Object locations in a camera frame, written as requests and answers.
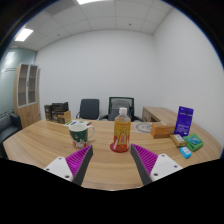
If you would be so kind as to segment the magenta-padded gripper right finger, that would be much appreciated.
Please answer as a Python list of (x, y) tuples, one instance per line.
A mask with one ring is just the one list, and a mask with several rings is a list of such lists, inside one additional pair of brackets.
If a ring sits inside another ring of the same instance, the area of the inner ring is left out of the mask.
[(131, 145), (131, 155), (136, 163), (143, 185), (148, 185), (182, 169), (168, 155), (157, 155), (139, 145)]

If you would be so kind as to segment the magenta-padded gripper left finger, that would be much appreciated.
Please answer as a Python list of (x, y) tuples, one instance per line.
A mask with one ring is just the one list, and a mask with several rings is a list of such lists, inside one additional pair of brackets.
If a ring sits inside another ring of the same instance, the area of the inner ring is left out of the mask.
[(93, 148), (87, 146), (67, 157), (57, 157), (44, 170), (81, 186), (92, 156)]

